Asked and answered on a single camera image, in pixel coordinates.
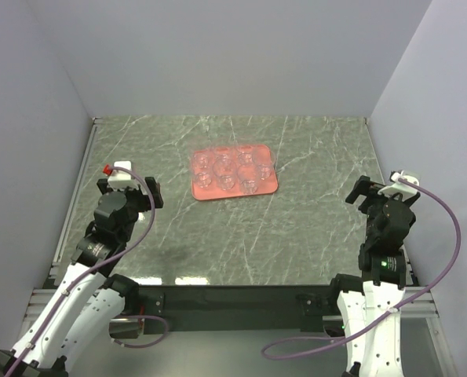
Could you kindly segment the clear faceted glass tumbler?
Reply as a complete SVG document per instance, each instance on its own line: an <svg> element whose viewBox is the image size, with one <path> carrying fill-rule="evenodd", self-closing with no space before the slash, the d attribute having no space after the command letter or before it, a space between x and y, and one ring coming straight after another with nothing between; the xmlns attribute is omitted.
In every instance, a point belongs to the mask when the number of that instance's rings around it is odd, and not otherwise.
<svg viewBox="0 0 467 377"><path fill-rule="evenodd" d="M205 189L212 183L213 177L210 170L198 169L193 172L192 181L193 184L199 189Z"/></svg>
<svg viewBox="0 0 467 377"><path fill-rule="evenodd" d="M234 176L236 171L235 160L226 156L218 157L213 164L213 172L218 178Z"/></svg>
<svg viewBox="0 0 467 377"><path fill-rule="evenodd" d="M190 155L193 170L209 169L212 163L212 155L209 148L196 149Z"/></svg>
<svg viewBox="0 0 467 377"><path fill-rule="evenodd" d="M217 186L222 191L229 191L235 187L236 174L222 174L217 176Z"/></svg>
<svg viewBox="0 0 467 377"><path fill-rule="evenodd" d="M272 175L275 166L275 156L270 149L257 150L253 156L261 180L266 180Z"/></svg>
<svg viewBox="0 0 467 377"><path fill-rule="evenodd" d="M256 146L252 144L237 144L235 154L240 167L247 167L254 163L254 152Z"/></svg>
<svg viewBox="0 0 467 377"><path fill-rule="evenodd" d="M239 188L242 194L254 194L259 187L259 173L254 165L240 166L237 171Z"/></svg>

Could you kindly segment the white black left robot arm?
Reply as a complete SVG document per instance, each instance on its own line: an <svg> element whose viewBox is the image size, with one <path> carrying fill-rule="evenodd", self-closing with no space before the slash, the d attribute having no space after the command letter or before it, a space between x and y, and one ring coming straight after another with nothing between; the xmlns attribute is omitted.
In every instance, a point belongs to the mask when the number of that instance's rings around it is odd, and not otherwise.
<svg viewBox="0 0 467 377"><path fill-rule="evenodd" d="M11 350L0 350L0 376L66 376L91 338L118 315L140 315L139 285L112 271L129 250L140 216L162 208L153 177L112 175L60 285Z"/></svg>

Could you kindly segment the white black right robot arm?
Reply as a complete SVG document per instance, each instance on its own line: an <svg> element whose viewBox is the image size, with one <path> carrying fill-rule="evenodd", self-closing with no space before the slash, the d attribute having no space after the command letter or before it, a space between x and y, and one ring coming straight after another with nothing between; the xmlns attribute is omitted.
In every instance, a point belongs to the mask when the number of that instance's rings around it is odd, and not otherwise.
<svg viewBox="0 0 467 377"><path fill-rule="evenodd" d="M383 185L360 177L346 203L364 198L359 211L367 217L360 245L359 279L338 275L327 295L332 311L342 315L348 338L345 376L401 376L400 311L407 286L403 241L416 221L411 205L419 198L418 178L401 170Z"/></svg>

